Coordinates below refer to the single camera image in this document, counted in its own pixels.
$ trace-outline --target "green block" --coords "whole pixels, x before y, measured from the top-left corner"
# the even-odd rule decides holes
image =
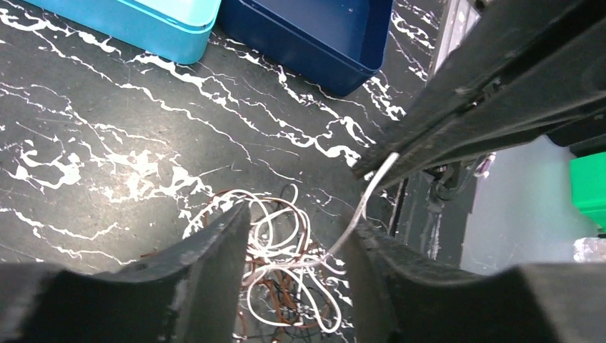
[[[570,161],[572,203],[606,227],[606,152]]]

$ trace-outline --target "plastic bin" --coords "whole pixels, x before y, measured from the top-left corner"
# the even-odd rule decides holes
[[[223,0],[218,24],[340,96],[383,65],[393,0]]]
[[[606,227],[606,152],[570,161],[572,203]]]
[[[26,0],[181,64],[200,60],[221,0]]]

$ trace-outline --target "clear plastic bag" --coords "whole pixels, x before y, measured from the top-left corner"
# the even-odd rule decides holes
[[[606,262],[606,239],[585,237],[575,241],[576,262]]]

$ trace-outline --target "blue bin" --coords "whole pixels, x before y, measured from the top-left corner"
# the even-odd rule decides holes
[[[26,0],[181,64],[200,60],[221,0]]]
[[[393,0],[222,0],[233,39],[346,96],[383,65]]]

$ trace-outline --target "wire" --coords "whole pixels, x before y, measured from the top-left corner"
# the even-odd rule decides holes
[[[362,194],[351,222],[338,240],[323,255],[320,254],[321,249],[312,241],[312,227],[309,216],[295,205],[299,196],[299,190],[295,184],[291,184],[294,190],[291,201],[281,199],[285,188],[280,192],[279,198],[260,197],[258,194],[243,189],[220,191],[209,199],[200,213],[190,222],[200,222],[206,226],[207,213],[212,208],[219,206],[221,202],[232,202],[234,197],[237,198],[235,202],[246,201],[249,207],[258,207],[262,216],[251,223],[252,228],[249,232],[246,256],[248,270],[242,277],[242,289],[246,292],[246,303],[249,312],[262,323],[274,326],[277,329],[282,328],[279,331],[280,337],[288,327],[300,329],[319,327],[321,332],[330,334],[341,327],[342,313],[336,299],[327,289],[325,272],[344,275],[345,271],[335,269],[328,264],[327,260],[341,249],[357,226],[359,219],[366,218],[368,199],[381,178],[398,157],[399,155],[396,153],[390,154],[377,170]],[[277,204],[271,213],[268,210],[270,204]],[[272,222],[280,216],[289,214],[294,218],[294,228],[286,239],[275,242],[276,233]],[[306,284],[307,280],[310,280],[315,287],[308,286]],[[254,311],[251,301],[252,291],[255,287],[267,288],[277,321],[261,317]],[[317,296],[314,297],[310,292],[311,290],[314,290],[322,298],[324,301],[323,307],[318,305]],[[331,314],[334,316],[332,319],[328,319],[327,317]],[[304,318],[313,319],[314,322],[305,322]],[[244,331],[242,336],[246,337],[246,325],[241,315],[240,319]]]

